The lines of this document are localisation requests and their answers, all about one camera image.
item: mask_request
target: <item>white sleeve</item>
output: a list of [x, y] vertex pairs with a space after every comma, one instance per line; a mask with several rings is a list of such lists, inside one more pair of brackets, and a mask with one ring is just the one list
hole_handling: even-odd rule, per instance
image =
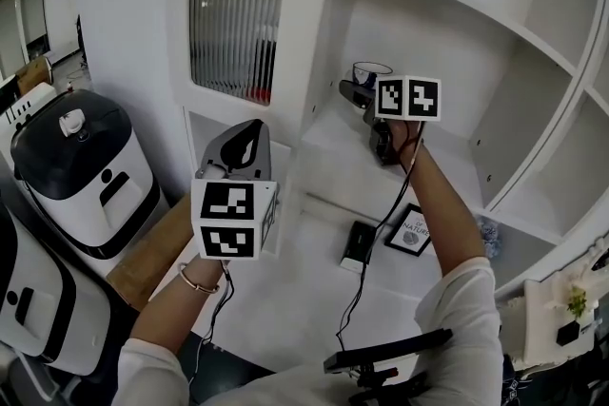
[[188, 382], [166, 348], [130, 338], [118, 359], [112, 406], [188, 406]]
[[501, 404], [503, 356], [495, 276], [484, 258], [464, 262], [421, 301], [416, 321], [424, 333], [451, 329], [443, 347], [422, 353], [415, 373], [426, 371], [430, 390], [417, 406]]

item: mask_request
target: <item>black and white sticker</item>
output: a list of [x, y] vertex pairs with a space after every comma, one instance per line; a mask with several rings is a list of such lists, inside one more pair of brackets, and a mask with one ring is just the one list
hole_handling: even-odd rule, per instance
[[206, 255], [211, 258], [253, 258], [253, 228], [201, 227]]
[[207, 183], [201, 218], [254, 220], [254, 187], [244, 183]]
[[403, 78], [377, 81], [376, 115], [387, 119], [401, 119], [404, 115]]
[[440, 119], [440, 80], [408, 77], [408, 117]]

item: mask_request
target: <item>small plant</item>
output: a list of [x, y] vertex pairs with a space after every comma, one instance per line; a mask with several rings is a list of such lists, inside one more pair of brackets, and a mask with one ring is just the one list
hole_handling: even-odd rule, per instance
[[583, 312], [586, 311], [587, 302], [585, 290], [578, 288], [577, 286], [573, 286], [567, 309], [575, 316], [576, 319], [580, 319]]

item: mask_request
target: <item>cabinet door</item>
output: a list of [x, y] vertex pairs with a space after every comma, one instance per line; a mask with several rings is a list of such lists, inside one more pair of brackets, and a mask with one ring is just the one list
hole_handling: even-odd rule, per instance
[[259, 118], [295, 145], [324, 0], [167, 0], [170, 82], [224, 124]]

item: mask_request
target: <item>framed picture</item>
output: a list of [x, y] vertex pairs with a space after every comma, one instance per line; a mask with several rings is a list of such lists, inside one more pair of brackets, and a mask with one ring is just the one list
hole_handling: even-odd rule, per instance
[[421, 208], [409, 203], [384, 244], [418, 257], [430, 242], [429, 230]]

